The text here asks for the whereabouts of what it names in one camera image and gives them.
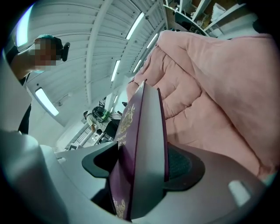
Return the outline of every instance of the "fluorescent light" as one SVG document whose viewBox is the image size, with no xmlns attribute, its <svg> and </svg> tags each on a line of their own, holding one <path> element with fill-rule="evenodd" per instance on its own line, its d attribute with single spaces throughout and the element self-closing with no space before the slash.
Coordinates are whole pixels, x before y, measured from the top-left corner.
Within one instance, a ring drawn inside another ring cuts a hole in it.
<svg viewBox="0 0 280 224">
<path fill-rule="evenodd" d="M 28 22 L 33 5 L 24 13 L 17 25 L 17 46 L 27 43 Z"/>
<path fill-rule="evenodd" d="M 141 19 L 144 17 L 144 13 L 141 12 L 140 15 L 137 17 L 137 19 L 135 20 L 134 24 L 132 25 L 130 31 L 128 32 L 128 35 L 126 36 L 126 39 L 129 40 L 131 38 L 131 35 L 133 34 L 134 30 L 136 29 L 136 27 L 138 26 L 138 24 L 140 23 Z"/>
<path fill-rule="evenodd" d="M 36 96 L 38 99 L 42 102 L 42 104 L 54 115 L 58 115 L 59 112 L 58 110 L 54 107 L 54 105 L 51 103 L 45 92 L 43 91 L 42 88 L 39 88 L 35 92 Z"/>
<path fill-rule="evenodd" d="M 117 101 L 118 95 L 115 97 L 114 103 Z"/>
<path fill-rule="evenodd" d="M 118 70 L 118 67 L 119 67 L 119 62 L 120 62 L 120 60 L 116 61 L 116 63 L 115 63 L 115 68 L 114 68 L 114 71 L 113 71 L 111 82 L 113 82 L 114 79 L 115 79 L 115 76 L 116 76 L 116 73 L 117 73 L 117 70 Z"/>
<path fill-rule="evenodd" d="M 139 60 L 139 62 L 137 63 L 137 65 L 136 65 L 135 69 L 133 70 L 133 72 L 135 72 L 135 71 L 136 71 L 136 69 L 138 68 L 138 66 L 139 66 L 139 64 L 141 63 L 141 61 L 142 61 L 142 60 Z"/>
<path fill-rule="evenodd" d="M 152 45 L 152 43 L 154 42 L 154 40 L 156 39 L 157 36 L 158 36 L 158 34 L 156 34 L 156 35 L 152 38 L 152 40 L 150 41 L 150 43 L 149 43 L 149 45 L 148 45 L 147 48 L 149 48 L 149 47 Z"/>
</svg>

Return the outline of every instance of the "pink jacket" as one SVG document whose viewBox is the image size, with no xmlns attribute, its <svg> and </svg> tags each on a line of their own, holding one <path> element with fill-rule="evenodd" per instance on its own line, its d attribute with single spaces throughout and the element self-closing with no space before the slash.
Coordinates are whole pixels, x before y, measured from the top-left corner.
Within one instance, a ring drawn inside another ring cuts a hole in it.
<svg viewBox="0 0 280 224">
<path fill-rule="evenodd" d="M 160 88 L 168 141 L 229 156 L 262 178 L 280 164 L 280 57 L 260 34 L 219 40 L 164 31 L 128 84 Z"/>
</svg>

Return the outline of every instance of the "person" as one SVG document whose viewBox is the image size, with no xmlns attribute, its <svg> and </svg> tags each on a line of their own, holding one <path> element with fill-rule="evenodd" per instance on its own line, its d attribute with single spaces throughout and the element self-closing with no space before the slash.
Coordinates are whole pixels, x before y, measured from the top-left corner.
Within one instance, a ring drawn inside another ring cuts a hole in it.
<svg viewBox="0 0 280 224">
<path fill-rule="evenodd" d="M 24 87 L 26 87 L 27 79 L 32 71 L 45 71 L 50 66 L 56 65 L 56 61 L 62 59 L 62 50 L 61 39 L 48 34 L 40 35 L 23 52 L 18 51 L 12 39 L 4 48 L 6 59 L 14 75 Z M 21 133 L 28 134 L 30 111 L 31 105 L 18 128 Z"/>
<path fill-rule="evenodd" d="M 108 118 L 106 121 L 100 123 L 93 116 L 92 111 L 85 111 L 84 118 L 87 120 L 92 132 L 95 132 L 95 124 L 102 132 L 105 132 L 111 138 L 115 138 L 119 126 L 119 120 Z"/>
</svg>

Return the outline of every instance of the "white ceiling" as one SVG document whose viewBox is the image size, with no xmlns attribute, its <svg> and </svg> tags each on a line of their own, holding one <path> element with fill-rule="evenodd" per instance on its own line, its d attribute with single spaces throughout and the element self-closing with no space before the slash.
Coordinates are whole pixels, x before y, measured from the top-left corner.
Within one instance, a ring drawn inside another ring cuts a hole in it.
<svg viewBox="0 0 280 224">
<path fill-rule="evenodd" d="M 128 41 L 126 36 L 141 12 L 145 17 Z M 29 19 L 28 43 L 19 50 L 40 34 L 54 35 L 63 45 L 70 42 L 71 46 L 66 62 L 41 74 L 31 73 L 28 88 L 33 94 L 43 88 L 59 111 L 54 119 L 65 126 L 73 116 L 81 116 L 120 87 L 125 75 L 133 76 L 139 59 L 144 60 L 151 50 L 147 45 L 165 26 L 159 0 L 38 1 Z M 121 62 L 111 82 L 117 60 Z"/>
</svg>

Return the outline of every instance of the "ceiling light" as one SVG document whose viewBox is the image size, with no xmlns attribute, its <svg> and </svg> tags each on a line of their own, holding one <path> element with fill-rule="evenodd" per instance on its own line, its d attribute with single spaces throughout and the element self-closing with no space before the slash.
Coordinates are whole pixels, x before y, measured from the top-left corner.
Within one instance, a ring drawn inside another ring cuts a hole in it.
<svg viewBox="0 0 280 224">
<path fill-rule="evenodd" d="M 136 69 L 138 68 L 138 66 L 139 66 L 139 64 L 141 63 L 141 61 L 142 61 L 142 60 L 139 60 L 139 62 L 137 63 L 137 65 L 136 65 L 135 69 L 133 70 L 133 72 L 135 72 L 135 71 L 136 71 Z"/>
<path fill-rule="evenodd" d="M 118 95 L 115 97 L 114 103 L 117 101 Z"/>
<path fill-rule="evenodd" d="M 51 103 L 45 92 L 43 91 L 42 88 L 39 88 L 35 92 L 36 96 L 38 99 L 42 102 L 42 104 L 54 115 L 58 115 L 59 112 L 58 110 L 54 107 L 54 105 Z"/>
<path fill-rule="evenodd" d="M 129 40 L 131 38 L 131 35 L 135 31 L 136 27 L 138 26 L 138 24 L 140 23 L 140 21 L 144 17 L 144 15 L 145 14 L 143 12 L 141 12 L 140 15 L 137 17 L 137 19 L 135 20 L 134 24 L 132 25 L 130 31 L 128 32 L 128 35 L 126 36 L 127 40 Z"/>
<path fill-rule="evenodd" d="M 150 43 L 149 43 L 147 49 L 152 45 L 152 43 L 154 42 L 154 40 L 156 39 L 157 36 L 158 36 L 158 34 L 156 34 L 156 35 L 152 38 L 152 40 L 150 41 Z"/>
<path fill-rule="evenodd" d="M 116 73 L 117 73 L 117 70 L 118 70 L 118 67 L 119 67 L 119 62 L 120 62 L 120 60 L 115 63 L 115 68 L 114 68 L 114 71 L 113 71 L 111 82 L 113 82 L 114 79 L 115 79 L 115 76 L 116 76 Z"/>
<path fill-rule="evenodd" d="M 33 5 L 24 13 L 17 25 L 17 46 L 27 43 L 28 22 Z"/>
</svg>

